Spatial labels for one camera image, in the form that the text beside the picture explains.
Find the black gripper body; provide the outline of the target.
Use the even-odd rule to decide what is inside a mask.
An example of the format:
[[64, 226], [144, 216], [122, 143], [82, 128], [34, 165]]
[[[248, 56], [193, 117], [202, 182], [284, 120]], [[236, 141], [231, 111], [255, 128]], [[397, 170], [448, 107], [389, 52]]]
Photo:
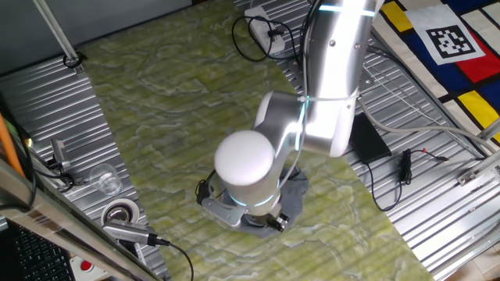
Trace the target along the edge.
[[248, 224], [253, 227], [271, 227], [270, 222], [274, 220], [271, 214], [248, 215]]

